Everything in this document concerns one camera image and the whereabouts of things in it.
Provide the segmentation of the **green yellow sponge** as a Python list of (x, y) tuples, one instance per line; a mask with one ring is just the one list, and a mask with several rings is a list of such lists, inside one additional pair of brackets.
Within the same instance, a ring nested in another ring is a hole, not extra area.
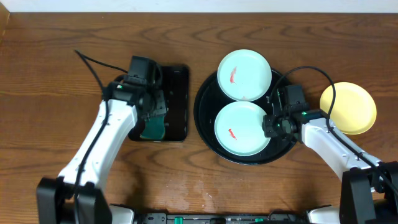
[(140, 134), (141, 139), (161, 141), (165, 136), (165, 116), (156, 116), (145, 120), (145, 128)]

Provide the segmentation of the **light green plate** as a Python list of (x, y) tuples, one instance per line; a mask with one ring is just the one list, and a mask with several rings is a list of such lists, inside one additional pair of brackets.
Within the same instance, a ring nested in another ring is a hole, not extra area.
[(235, 156), (252, 156), (270, 143), (262, 129), (266, 112), (258, 105), (236, 101), (224, 106), (215, 119), (214, 131), (219, 144)]

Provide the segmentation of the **yellow plate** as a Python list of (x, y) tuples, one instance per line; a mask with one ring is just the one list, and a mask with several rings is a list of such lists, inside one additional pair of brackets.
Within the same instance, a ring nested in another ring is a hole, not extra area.
[(335, 83), (336, 98), (331, 119), (345, 134), (357, 135), (368, 131), (376, 121), (377, 108), (372, 96), (350, 82)]

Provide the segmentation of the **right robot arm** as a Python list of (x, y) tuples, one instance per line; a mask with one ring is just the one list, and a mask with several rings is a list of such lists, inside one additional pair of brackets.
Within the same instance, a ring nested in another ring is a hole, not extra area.
[(292, 137), (341, 180), (340, 206), (309, 210), (310, 223), (397, 223), (397, 162), (383, 162), (345, 136), (322, 111), (265, 115), (267, 137)]

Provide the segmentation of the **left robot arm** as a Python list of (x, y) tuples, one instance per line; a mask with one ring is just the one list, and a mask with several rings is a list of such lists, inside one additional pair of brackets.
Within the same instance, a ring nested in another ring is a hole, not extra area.
[(110, 205), (104, 188), (121, 144), (140, 117), (164, 112), (159, 87), (111, 82), (102, 89), (93, 126), (73, 159), (55, 179), (42, 178), (36, 190), (40, 223), (133, 223), (134, 210)]

